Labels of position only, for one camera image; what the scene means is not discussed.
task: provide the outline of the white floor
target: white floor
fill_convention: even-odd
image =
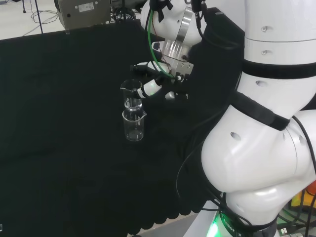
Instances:
[[[12,0],[9,0],[7,4],[0,5],[0,40],[21,37],[28,32],[27,35],[40,34],[39,24],[35,23],[31,18],[32,12],[30,1],[32,3],[33,12],[35,12],[35,0],[25,0],[26,13],[23,13],[22,1],[13,2]],[[37,0],[37,2],[39,10],[51,10],[57,12],[54,0]],[[42,22],[54,20],[56,17],[55,14],[47,12],[42,12],[40,14]],[[44,33],[64,30],[59,19],[55,22],[45,24],[42,27]]]

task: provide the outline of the black tablecloth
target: black tablecloth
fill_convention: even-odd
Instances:
[[[213,19],[242,42],[224,15]],[[175,192],[177,144],[225,105],[242,54],[194,46],[189,103],[144,102],[145,138],[129,143],[119,87],[130,65],[150,60],[138,21],[1,41],[1,235],[124,237],[198,212],[198,168],[180,175],[186,202]]]

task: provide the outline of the black strap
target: black strap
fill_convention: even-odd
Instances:
[[[143,93],[143,96],[144,96],[146,99],[148,99],[149,96],[148,96],[148,95],[146,94],[146,92],[145,92],[144,85],[142,85],[141,91],[142,91],[142,93]]]
[[[272,65],[244,60],[242,71],[248,75],[271,79],[303,79],[316,76],[316,63]]]
[[[289,119],[276,115],[271,110],[238,91],[234,92],[231,105],[252,119],[279,131],[284,130],[290,123]]]

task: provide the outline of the yellow object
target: yellow object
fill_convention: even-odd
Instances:
[[[299,194],[294,196],[294,198],[292,198],[291,207],[299,207],[300,206],[301,196],[302,196],[302,192],[300,192]],[[311,206],[313,197],[314,196],[308,194],[308,192],[305,191],[303,206]]]

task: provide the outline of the green cable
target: green cable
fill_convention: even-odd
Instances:
[[[150,48],[150,52],[152,53],[152,57],[154,59],[154,61],[156,62],[157,66],[159,67],[159,69],[162,71],[163,74],[167,75],[168,77],[173,78],[173,75],[165,72],[165,70],[160,66],[159,62],[157,61],[157,58],[155,57],[153,48],[152,48],[152,41],[150,39],[150,31],[151,31],[151,26],[152,26],[152,22],[153,22],[153,15],[154,15],[154,11],[152,10],[149,16],[149,22],[148,22],[148,30],[147,30],[147,35],[148,35],[148,43],[149,43],[149,48]]]

